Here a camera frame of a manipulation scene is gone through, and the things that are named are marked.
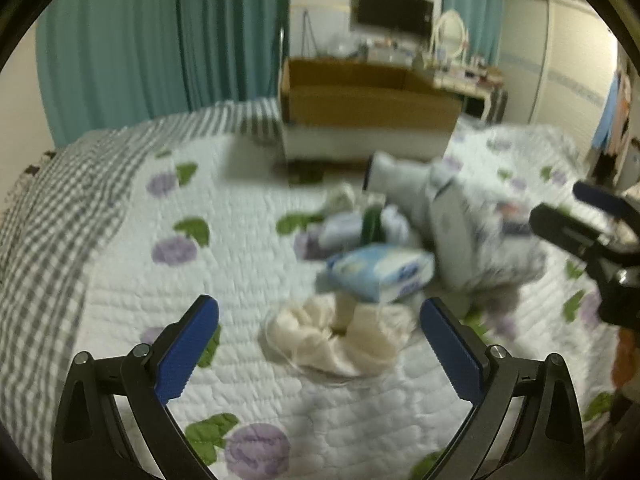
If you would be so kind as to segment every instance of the quilted bedspread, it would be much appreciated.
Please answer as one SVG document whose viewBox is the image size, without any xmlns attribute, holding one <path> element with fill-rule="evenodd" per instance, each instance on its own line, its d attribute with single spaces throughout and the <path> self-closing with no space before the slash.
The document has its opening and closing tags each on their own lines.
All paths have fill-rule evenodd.
<svg viewBox="0 0 640 480">
<path fill-rule="evenodd" d="M 409 479 L 446 447 L 470 409 L 423 338 L 412 340 L 392 373 L 340 387 L 292 370 L 264 347 L 267 314 L 314 293 L 323 267 L 298 262 L 291 238 L 276 232 L 281 216 L 316 209 L 324 194 L 288 187 L 273 169 L 280 153 L 242 136 L 151 152 L 119 231 L 88 271 L 76 351 L 124 354 L 209 294 L 220 304 L 220 331 L 169 409 L 218 478 Z M 549 128 L 476 131 L 462 123 L 444 157 L 460 179 L 603 226 L 571 197 L 582 176 L 576 160 Z M 541 280 L 521 287 L 507 306 L 498 295 L 469 323 L 519 356 L 561 353 L 588 436 L 613 390 L 615 330 L 598 322 L 597 292 L 578 262 L 547 249 Z M 134 447 L 144 452 L 122 409 Z M 158 474 L 150 457 L 143 464 Z"/>
<path fill-rule="evenodd" d="M 276 101 L 220 102 L 89 132 L 42 168 L 7 212 L 0 226 L 0 422 L 41 478 L 51 476 L 85 271 L 122 223 L 136 171 L 149 153 L 222 132 L 278 142 Z"/>
</svg>

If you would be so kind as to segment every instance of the white cabinet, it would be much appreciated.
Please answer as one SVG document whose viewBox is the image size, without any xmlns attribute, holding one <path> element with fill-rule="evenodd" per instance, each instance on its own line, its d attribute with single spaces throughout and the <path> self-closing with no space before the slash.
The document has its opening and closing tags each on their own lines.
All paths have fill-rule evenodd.
<svg viewBox="0 0 640 480">
<path fill-rule="evenodd" d="M 558 126 L 585 155 L 616 69 L 607 25 L 572 0 L 505 0 L 500 42 L 504 121 Z"/>
</svg>

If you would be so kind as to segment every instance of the blue package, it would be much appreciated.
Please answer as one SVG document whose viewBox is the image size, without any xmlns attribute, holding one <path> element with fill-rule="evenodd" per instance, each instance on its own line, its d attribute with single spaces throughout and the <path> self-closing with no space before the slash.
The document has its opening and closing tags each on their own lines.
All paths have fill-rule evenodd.
<svg viewBox="0 0 640 480">
<path fill-rule="evenodd" d="M 432 253 L 387 244 L 371 244 L 327 261 L 329 276 L 370 303 L 391 303 L 419 290 L 431 281 L 434 269 Z"/>
</svg>

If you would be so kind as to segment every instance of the green leaf print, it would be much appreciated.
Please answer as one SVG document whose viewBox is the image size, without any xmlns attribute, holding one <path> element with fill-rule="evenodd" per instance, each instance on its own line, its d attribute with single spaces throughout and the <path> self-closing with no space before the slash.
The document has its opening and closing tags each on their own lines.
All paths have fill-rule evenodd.
<svg viewBox="0 0 640 480">
<path fill-rule="evenodd" d="M 465 319 L 462 320 L 462 323 L 467 325 L 470 329 L 472 329 L 478 337 L 484 342 L 485 345 L 491 344 L 489 338 L 486 336 L 486 333 L 489 331 L 488 328 L 482 322 L 482 313 L 480 309 L 477 307 L 472 307 L 468 314 L 466 314 Z"/>
<path fill-rule="evenodd" d="M 567 323 L 572 323 L 575 321 L 575 314 L 580 308 L 580 302 L 582 301 L 584 295 L 585 291 L 579 290 L 564 302 L 564 307 L 562 308 L 562 316 Z"/>
<path fill-rule="evenodd" d="M 613 394 L 610 394 L 609 392 L 600 392 L 589 403 L 587 411 L 582 414 L 582 421 L 589 422 L 603 413 L 608 413 L 611 410 L 612 402 Z"/>
<path fill-rule="evenodd" d="M 186 186 L 197 170 L 198 165 L 195 162 L 187 162 L 186 164 L 179 164 L 176 166 L 175 174 L 178 177 L 178 184 L 180 187 Z"/>
<path fill-rule="evenodd" d="M 564 272 L 569 280 L 577 280 L 584 274 L 584 270 L 574 264 L 570 259 L 567 260 L 564 265 Z"/>
<path fill-rule="evenodd" d="M 193 238 L 200 247 L 209 245 L 209 226 L 202 218 L 185 218 L 174 225 L 174 231 L 184 233 L 187 238 Z"/>
<path fill-rule="evenodd" d="M 504 182 L 505 180 L 509 180 L 513 176 L 513 171 L 504 170 L 503 168 L 500 168 L 497 174 L 498 174 L 498 178 Z"/>
<path fill-rule="evenodd" d="M 216 350 L 220 345 L 221 331 L 222 331 L 222 325 L 218 325 L 218 328 L 213 333 L 213 336 L 211 336 L 211 339 L 209 339 L 209 342 L 207 343 L 207 346 L 204 349 L 204 352 L 202 352 L 200 359 L 198 359 L 198 366 L 200 368 L 207 368 L 211 366 L 211 362 L 213 361 L 213 356 L 216 354 Z"/>
<path fill-rule="evenodd" d="M 231 413 L 219 413 L 188 425 L 184 436 L 203 463 L 211 465 L 218 459 L 216 448 L 225 449 L 226 441 L 223 437 L 238 422 L 238 418 Z"/>
<path fill-rule="evenodd" d="M 442 455 L 441 451 L 436 451 L 434 453 L 429 453 L 426 457 L 424 457 L 420 462 L 413 466 L 411 469 L 411 476 L 409 476 L 409 480 L 422 480 L 431 468 L 436 465 L 436 462 Z"/>
<path fill-rule="evenodd" d="M 552 166 L 545 166 L 540 170 L 540 178 L 543 182 L 549 182 L 551 180 L 551 172 L 554 170 Z"/>
<path fill-rule="evenodd" d="M 564 215 L 571 216 L 571 207 L 567 204 L 561 204 L 556 209 Z"/>
<path fill-rule="evenodd" d="M 306 231 L 309 224 L 318 224 L 324 221 L 324 215 L 320 213 L 287 213 L 276 224 L 276 232 L 280 236 L 290 235 L 297 229 Z"/>
</svg>

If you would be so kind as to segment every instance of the black gripper frame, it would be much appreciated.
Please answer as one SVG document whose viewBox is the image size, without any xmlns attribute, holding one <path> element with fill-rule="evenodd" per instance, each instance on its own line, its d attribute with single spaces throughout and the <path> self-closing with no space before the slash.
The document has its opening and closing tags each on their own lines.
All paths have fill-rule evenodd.
<svg viewBox="0 0 640 480">
<path fill-rule="evenodd" d="M 585 182 L 574 184 L 574 196 L 621 219 L 640 238 L 640 203 Z M 640 332 L 640 246 L 621 244 L 610 235 L 547 204 L 531 211 L 529 224 L 539 237 L 586 263 L 602 298 L 600 319 Z"/>
<path fill-rule="evenodd" d="M 208 296 L 200 296 L 148 351 L 141 344 L 121 357 L 94 360 L 89 352 L 74 357 L 56 417 L 54 480 L 158 478 L 140 467 L 114 396 L 127 397 L 146 445 L 167 480 L 216 480 L 154 391 L 159 363 L 207 300 Z"/>
<path fill-rule="evenodd" d="M 436 329 L 429 328 L 436 324 L 426 325 L 425 320 L 433 321 L 434 315 L 442 316 L 446 330 L 455 333 L 463 343 L 460 354 L 464 355 L 460 357 L 471 357 L 476 362 L 477 377 L 465 380 L 477 383 L 480 395 L 423 480 L 583 480 L 582 422 L 564 359 L 555 353 L 544 361 L 520 359 L 501 346 L 486 346 L 438 298 L 427 300 L 420 313 L 422 329 L 430 342 L 438 337 Z M 452 362 L 452 346 L 432 344 L 432 347 L 456 388 L 455 375 L 459 370 L 445 366 L 445 362 Z M 501 459 L 493 471 L 479 474 L 511 399 L 520 396 L 524 402 Z"/>
</svg>

